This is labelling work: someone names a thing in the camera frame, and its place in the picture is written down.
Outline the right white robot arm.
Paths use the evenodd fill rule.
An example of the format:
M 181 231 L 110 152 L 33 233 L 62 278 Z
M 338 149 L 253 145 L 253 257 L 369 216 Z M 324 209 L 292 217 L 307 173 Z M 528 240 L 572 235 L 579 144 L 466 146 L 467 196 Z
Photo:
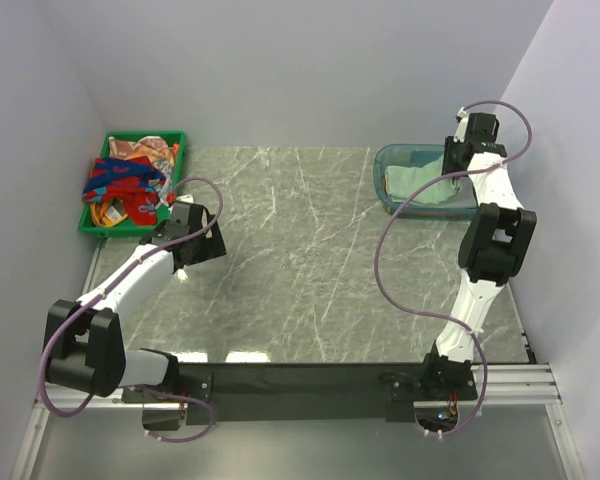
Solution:
M 461 109 L 456 132 L 445 140 L 443 172 L 467 173 L 477 210 L 459 248 L 461 282 L 453 320 L 436 339 L 428 369 L 420 375 L 421 390 L 432 399 L 473 384 L 474 339 L 496 297 L 521 270 L 537 223 L 536 213 L 525 209 L 514 192 L 498 130 L 494 114 Z

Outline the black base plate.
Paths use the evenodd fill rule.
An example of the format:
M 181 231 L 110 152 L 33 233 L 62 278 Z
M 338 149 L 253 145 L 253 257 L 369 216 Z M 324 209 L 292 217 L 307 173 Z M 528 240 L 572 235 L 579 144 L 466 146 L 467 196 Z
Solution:
M 126 404 L 169 404 L 187 426 L 211 422 L 412 422 L 419 402 L 481 402 L 470 363 L 184 363 L 158 385 L 127 385 Z

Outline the blue translucent plastic tub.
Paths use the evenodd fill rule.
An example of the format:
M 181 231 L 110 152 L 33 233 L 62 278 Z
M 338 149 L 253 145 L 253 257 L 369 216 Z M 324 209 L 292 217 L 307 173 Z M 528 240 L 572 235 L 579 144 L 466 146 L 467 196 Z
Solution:
M 401 208 L 405 199 L 442 174 L 444 148 L 431 144 L 390 144 L 374 160 L 376 194 L 389 213 Z M 441 180 L 420 193 L 401 209 L 402 217 L 472 217 L 477 210 L 471 181 L 467 178 Z

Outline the red blue patterned cloth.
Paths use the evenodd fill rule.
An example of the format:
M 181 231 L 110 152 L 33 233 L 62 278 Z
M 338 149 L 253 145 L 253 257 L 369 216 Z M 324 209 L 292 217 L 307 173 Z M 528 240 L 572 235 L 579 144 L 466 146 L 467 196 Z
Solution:
M 156 205 L 165 182 L 165 175 L 146 156 L 96 158 L 82 200 L 92 204 L 119 200 L 134 224 L 151 226 L 157 223 Z

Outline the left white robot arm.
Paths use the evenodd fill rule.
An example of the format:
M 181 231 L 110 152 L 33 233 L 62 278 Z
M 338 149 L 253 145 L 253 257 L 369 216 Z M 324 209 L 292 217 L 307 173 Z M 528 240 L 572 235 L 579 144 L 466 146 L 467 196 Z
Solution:
M 157 401 L 173 400 L 183 390 L 176 356 L 127 349 L 122 323 L 177 271 L 225 253 L 215 215 L 203 205 L 175 202 L 170 218 L 143 237 L 127 261 L 98 288 L 50 307 L 41 362 L 43 383 L 99 397 L 118 388 L 145 385 Z

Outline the green panda towel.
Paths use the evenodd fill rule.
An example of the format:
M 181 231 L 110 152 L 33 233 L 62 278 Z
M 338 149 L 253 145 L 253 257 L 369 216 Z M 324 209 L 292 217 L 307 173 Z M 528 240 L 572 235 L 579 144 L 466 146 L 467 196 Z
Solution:
M 389 165 L 385 169 L 385 187 L 388 197 L 402 203 L 426 183 L 441 176 L 443 157 L 424 165 Z M 442 205 L 458 195 L 460 185 L 454 179 L 444 179 L 425 189 L 413 201 L 418 206 Z

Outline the aluminium mounting rail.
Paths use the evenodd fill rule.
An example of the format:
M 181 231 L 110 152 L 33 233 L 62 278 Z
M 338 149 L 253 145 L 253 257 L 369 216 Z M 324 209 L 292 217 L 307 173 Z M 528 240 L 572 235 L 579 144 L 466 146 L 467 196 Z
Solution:
M 584 479 L 562 399 L 549 365 L 506 364 L 490 368 L 485 407 L 541 406 L 549 428 L 549 446 L 563 479 Z M 24 439 L 10 477 L 32 479 L 45 434 L 50 431 L 50 414 L 35 401 Z

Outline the orange yellow cloth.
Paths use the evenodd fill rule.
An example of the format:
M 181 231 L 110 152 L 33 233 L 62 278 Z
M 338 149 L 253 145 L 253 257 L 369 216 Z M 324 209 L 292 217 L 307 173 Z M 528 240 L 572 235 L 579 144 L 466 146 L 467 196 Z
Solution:
M 113 228 L 128 218 L 123 202 L 113 198 L 98 203 L 90 203 L 91 220 L 97 227 Z

